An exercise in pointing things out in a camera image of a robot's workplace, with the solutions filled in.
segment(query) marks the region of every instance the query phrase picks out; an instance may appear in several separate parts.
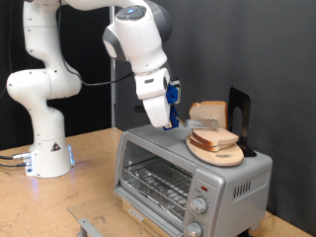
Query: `warning label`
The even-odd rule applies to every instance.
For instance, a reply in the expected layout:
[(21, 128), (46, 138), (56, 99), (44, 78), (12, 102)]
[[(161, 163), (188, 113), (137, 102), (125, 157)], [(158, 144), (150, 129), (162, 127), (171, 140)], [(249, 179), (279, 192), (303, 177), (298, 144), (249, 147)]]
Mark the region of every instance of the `warning label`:
[(60, 150), (60, 146), (58, 146), (57, 142), (55, 142), (51, 148), (51, 152)]

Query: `toast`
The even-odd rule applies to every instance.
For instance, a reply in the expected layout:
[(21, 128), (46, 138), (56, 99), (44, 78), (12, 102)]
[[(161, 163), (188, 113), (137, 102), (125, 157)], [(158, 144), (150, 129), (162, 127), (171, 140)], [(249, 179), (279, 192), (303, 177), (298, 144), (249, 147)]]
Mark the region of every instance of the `toast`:
[(221, 149), (225, 149), (233, 144), (226, 144), (226, 145), (218, 145), (218, 146), (207, 146), (207, 145), (204, 145), (202, 143), (200, 143), (199, 141), (197, 141), (193, 136), (190, 137), (190, 144), (200, 148), (200, 149), (203, 149), (205, 151), (219, 151)]
[(239, 136), (222, 127), (219, 129), (194, 129), (193, 137), (206, 146), (228, 145), (239, 140)]
[(189, 110), (191, 119), (215, 119), (219, 127), (227, 129), (227, 103), (221, 101), (207, 101), (193, 103)]

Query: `sticker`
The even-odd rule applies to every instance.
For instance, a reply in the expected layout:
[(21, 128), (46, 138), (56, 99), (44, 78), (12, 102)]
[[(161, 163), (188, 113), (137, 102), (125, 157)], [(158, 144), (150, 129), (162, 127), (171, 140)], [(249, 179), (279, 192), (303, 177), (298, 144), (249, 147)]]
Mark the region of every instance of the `sticker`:
[(143, 220), (144, 220), (144, 218), (143, 218), (140, 214), (138, 214), (136, 211), (134, 211), (133, 209), (130, 209), (129, 212), (130, 212), (133, 216), (135, 216), (137, 219), (139, 219), (140, 221), (143, 221)]
[(60, 150), (60, 146), (58, 146), (57, 142), (55, 142), (51, 148), (50, 152)]

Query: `black holder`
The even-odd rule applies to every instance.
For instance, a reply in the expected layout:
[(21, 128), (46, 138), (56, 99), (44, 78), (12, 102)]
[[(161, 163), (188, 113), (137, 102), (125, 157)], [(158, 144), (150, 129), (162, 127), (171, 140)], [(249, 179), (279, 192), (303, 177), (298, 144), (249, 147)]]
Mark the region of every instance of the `black holder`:
[(233, 130), (233, 118), (234, 111), (239, 108), (242, 114), (242, 125), (240, 139), (237, 142), (239, 147), (243, 150), (245, 157), (255, 157), (256, 152), (247, 146), (248, 131), (249, 131), (249, 116), (250, 116), (250, 97), (237, 89), (231, 87), (229, 93), (229, 104), (228, 104), (228, 130)]

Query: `toaster oven knob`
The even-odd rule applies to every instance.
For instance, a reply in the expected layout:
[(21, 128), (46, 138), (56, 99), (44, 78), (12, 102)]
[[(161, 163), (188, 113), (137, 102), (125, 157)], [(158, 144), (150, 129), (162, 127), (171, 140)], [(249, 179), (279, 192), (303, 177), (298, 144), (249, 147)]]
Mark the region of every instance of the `toaster oven knob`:
[(190, 201), (190, 207), (198, 214), (203, 214), (206, 212), (207, 204), (202, 197), (197, 197), (196, 199)]
[(201, 228), (199, 224), (196, 222), (191, 223), (186, 229), (186, 236), (188, 237), (200, 237), (201, 236)]

